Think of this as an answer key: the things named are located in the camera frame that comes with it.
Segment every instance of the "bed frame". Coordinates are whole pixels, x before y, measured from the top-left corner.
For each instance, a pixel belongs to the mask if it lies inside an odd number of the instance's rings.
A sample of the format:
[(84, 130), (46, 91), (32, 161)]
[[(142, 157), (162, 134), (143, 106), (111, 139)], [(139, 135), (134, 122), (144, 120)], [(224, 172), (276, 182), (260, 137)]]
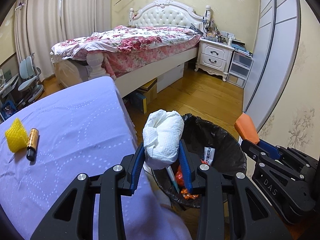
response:
[[(129, 25), (137, 27), (160, 25), (190, 27), (193, 24), (199, 29), (203, 28), (202, 16), (196, 15), (193, 8), (173, 0), (155, 0), (140, 9), (135, 17), (134, 10), (131, 8), (129, 19)], [(153, 78), (197, 57), (197, 55), (198, 48), (188, 49), (126, 73), (118, 77), (115, 84), (121, 97), (124, 97)], [(108, 76), (106, 70), (101, 67), (103, 62), (103, 54), (101, 52), (87, 55), (87, 63), (89, 64), (87, 67), (75, 62), (72, 63), (69, 60), (57, 62), (53, 53), (51, 53), (51, 57), (58, 83), (61, 83), (65, 87), (70, 87), (97, 77)]]

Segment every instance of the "nightstand drawer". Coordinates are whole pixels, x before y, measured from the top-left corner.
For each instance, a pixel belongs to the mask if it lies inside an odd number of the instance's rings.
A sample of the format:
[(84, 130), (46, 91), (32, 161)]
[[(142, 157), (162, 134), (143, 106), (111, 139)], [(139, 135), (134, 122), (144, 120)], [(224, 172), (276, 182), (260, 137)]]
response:
[(201, 53), (210, 55), (212, 57), (217, 57), (226, 60), (228, 57), (228, 50), (223, 48), (215, 47), (214, 45), (203, 43)]
[(200, 56), (200, 64), (207, 66), (207, 67), (211, 67), (220, 71), (224, 70), (224, 67), (226, 65), (226, 61), (222, 60), (220, 58), (217, 57), (212, 57), (206, 54), (201, 54)]

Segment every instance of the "blue gripper pad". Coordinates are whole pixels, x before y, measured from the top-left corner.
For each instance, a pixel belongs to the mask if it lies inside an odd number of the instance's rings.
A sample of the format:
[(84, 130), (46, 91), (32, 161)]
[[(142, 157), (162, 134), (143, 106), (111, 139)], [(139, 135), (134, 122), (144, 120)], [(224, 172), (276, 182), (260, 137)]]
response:
[(131, 160), (131, 162), (134, 162), (134, 165), (131, 171), (131, 185), (130, 185), (130, 190), (132, 191), (132, 194), (135, 192), (135, 190), (138, 187), (139, 177), (140, 177), (145, 159), (146, 157), (144, 155), (144, 147), (143, 147), (143, 143), (141, 143)]
[(266, 152), (269, 153), (269, 157), (271, 159), (274, 160), (279, 160), (281, 155), (279, 154), (279, 151), (277, 149), (277, 147), (274, 147), (273, 145), (271, 145), (270, 143), (267, 143), (263, 140), (260, 139), (260, 142), (258, 142), (257, 146), (259, 146), (260, 148), (264, 149)]
[(178, 158), (181, 166), (181, 171), (183, 175), (183, 180), (184, 180), (184, 186), (188, 190), (188, 192), (192, 192), (193, 187), (192, 187), (192, 174), (190, 170), (190, 164), (188, 162), (186, 153), (188, 154), (187, 148), (184, 148), (185, 144), (180, 140), (179, 142), (179, 153), (178, 153)]

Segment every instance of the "nightstand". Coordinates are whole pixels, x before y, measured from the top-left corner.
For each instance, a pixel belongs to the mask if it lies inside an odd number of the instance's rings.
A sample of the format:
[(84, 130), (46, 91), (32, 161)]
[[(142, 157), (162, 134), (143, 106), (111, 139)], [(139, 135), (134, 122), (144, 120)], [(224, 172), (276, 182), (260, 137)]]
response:
[(195, 71), (201, 68), (210, 75), (222, 76), (225, 82), (234, 50), (227, 44), (201, 39)]

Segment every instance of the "black trash bag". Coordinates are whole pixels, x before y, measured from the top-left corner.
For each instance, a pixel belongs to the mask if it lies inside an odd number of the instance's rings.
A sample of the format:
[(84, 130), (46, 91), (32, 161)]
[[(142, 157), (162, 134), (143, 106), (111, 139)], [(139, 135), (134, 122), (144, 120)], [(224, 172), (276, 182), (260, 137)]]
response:
[[(198, 154), (203, 160), (204, 147), (213, 147), (215, 148), (215, 153), (211, 166), (218, 172), (232, 176), (237, 172), (246, 174), (247, 158), (238, 141), (230, 133), (218, 125), (192, 114), (185, 114), (182, 119), (184, 121), (184, 129), (181, 139), (184, 139), (189, 152)], [(176, 174), (178, 167), (179, 160), (171, 165), (174, 174)], [(159, 188), (171, 200), (186, 207), (200, 208), (201, 196), (194, 200), (185, 199), (171, 184), (166, 169), (153, 170), (152, 174)], [(223, 200), (224, 202), (227, 201), (226, 194), (223, 195)]]

